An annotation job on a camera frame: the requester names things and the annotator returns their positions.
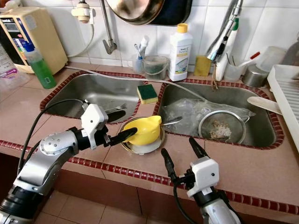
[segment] dish rack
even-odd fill
[[[299,152],[299,80],[292,79],[297,74],[298,66],[274,65],[268,82]]]

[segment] floor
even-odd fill
[[[167,224],[54,191],[34,224]]]

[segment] kitchen sink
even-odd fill
[[[125,115],[113,122],[122,122],[130,118],[139,101],[137,86],[143,81],[127,81],[110,79],[93,74],[83,74],[73,78],[62,88],[47,105],[63,99],[87,99],[90,103],[97,104],[104,110],[115,108],[126,103]],[[54,106],[48,113],[72,118],[80,118],[83,114],[82,104],[79,102],[65,102]]]
[[[239,87],[220,86],[219,90],[213,91],[210,85],[178,83],[179,85],[202,95],[207,100],[219,103],[247,108],[256,113],[246,123],[246,137],[242,144],[254,147],[268,147],[276,141],[276,134],[271,119],[266,110],[253,106],[247,102],[248,97],[258,96],[256,93]],[[169,105],[182,98],[194,98],[194,96],[178,87],[167,85],[165,87],[158,114],[162,116],[161,107]]]

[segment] pink tile countertop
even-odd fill
[[[124,67],[112,67],[83,63],[70,63],[70,66],[91,70],[132,73]],[[76,70],[63,69],[55,75],[57,84],[62,83]],[[157,93],[161,84],[153,83]],[[40,102],[55,88],[45,90],[37,78],[15,91],[2,95],[0,104],[0,152],[20,156],[21,146],[28,131],[39,113]],[[264,90],[270,99],[273,95]],[[156,104],[140,105],[134,117],[151,116]],[[219,163],[220,182],[217,189],[225,190],[234,202],[253,205],[284,214],[299,214],[299,153],[286,128],[282,116],[278,116],[284,138],[274,149],[256,149],[246,146],[224,144],[197,139],[209,156]],[[64,131],[72,126],[81,127],[80,120],[45,114],[41,117],[29,146],[32,147],[41,138],[54,132]],[[116,135],[122,124],[107,125],[109,134]],[[188,142],[188,137],[167,133],[164,147],[168,150],[175,164],[178,175],[183,174],[196,156]],[[172,187],[164,167],[160,150],[146,155],[137,155],[126,151],[121,145],[97,147],[96,150],[80,151],[63,166],[64,169],[107,178],[137,187],[162,193],[172,194]],[[179,190],[179,195],[186,198],[186,192]]]

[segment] green sponge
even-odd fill
[[[158,96],[152,84],[137,86],[137,92],[142,104],[158,102]]]

